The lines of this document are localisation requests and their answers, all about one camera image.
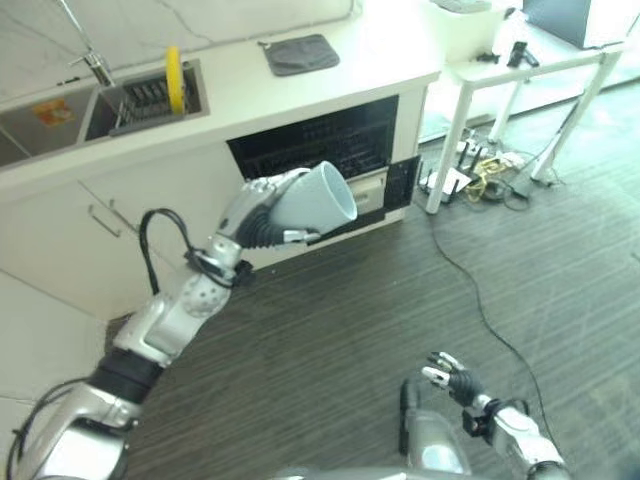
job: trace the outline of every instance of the faucet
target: faucet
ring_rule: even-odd
[[[107,63],[105,58],[93,48],[93,43],[91,42],[89,35],[87,35],[87,32],[85,32],[84,28],[82,28],[82,25],[80,25],[80,22],[78,22],[78,19],[73,14],[73,11],[71,10],[71,7],[69,7],[69,5],[67,4],[67,1],[57,0],[57,2],[60,4],[62,9],[64,10],[65,14],[67,15],[67,18],[69,19],[71,24],[75,27],[76,31],[78,32],[78,35],[80,35],[80,38],[82,39],[83,43],[86,45],[88,49],[87,53],[85,53],[82,57],[78,58],[77,60],[74,60],[69,65],[75,65],[76,63],[84,62],[91,69],[91,72],[95,75],[95,77],[98,79],[98,82],[100,83],[100,85],[103,85],[105,87],[113,87],[116,84],[116,82],[113,80],[113,77],[111,76],[109,64]]]

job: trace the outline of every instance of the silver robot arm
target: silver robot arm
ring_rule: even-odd
[[[112,480],[124,473],[131,430],[154,384],[202,325],[226,305],[241,274],[243,248],[308,242],[319,233],[288,230],[268,213],[308,169],[246,183],[206,250],[176,272],[173,286],[156,294],[118,333],[114,348],[85,383],[69,393],[24,453],[15,480]]]
[[[451,355],[434,352],[429,360],[432,365],[424,367],[422,375],[449,392],[464,408],[464,430],[472,437],[484,438],[519,478],[571,478],[555,445],[542,436],[529,415],[513,402],[488,396],[478,378]]]

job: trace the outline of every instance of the kitchen sink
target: kitchen sink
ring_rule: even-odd
[[[128,79],[115,87],[94,92],[92,110],[80,132],[83,141],[107,135],[115,137],[183,120],[203,111],[202,84],[198,65],[183,63],[186,114],[174,115],[169,108],[164,70]]]
[[[76,144],[95,87],[0,113],[0,165]]]
[[[199,62],[184,62],[183,72],[183,115],[170,112],[164,69],[0,112],[0,167],[206,114]]]

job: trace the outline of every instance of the floor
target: floor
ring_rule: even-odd
[[[457,202],[259,272],[162,377],[134,436],[129,478],[262,479],[287,466],[398,465],[398,387],[432,350],[457,355],[502,398],[523,396],[527,358],[564,456],[584,478],[640,459],[640,83],[596,99],[557,159],[566,185],[531,208]],[[513,120],[506,142],[542,149],[570,104]],[[428,146],[434,156],[440,144]],[[464,436],[477,474],[511,478]]]

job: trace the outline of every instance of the kitchen counter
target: kitchen counter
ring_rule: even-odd
[[[324,35],[340,56],[338,66],[291,77],[269,70],[256,41],[183,55],[198,59],[210,113],[0,169],[0,202],[30,196],[69,181],[145,162],[159,152],[198,147],[341,110],[437,80],[442,59],[424,31],[414,0],[367,0],[362,15],[263,39],[274,42]],[[162,67],[155,62],[116,77]],[[42,92],[47,96],[61,89]],[[23,103],[31,98],[23,98]]]

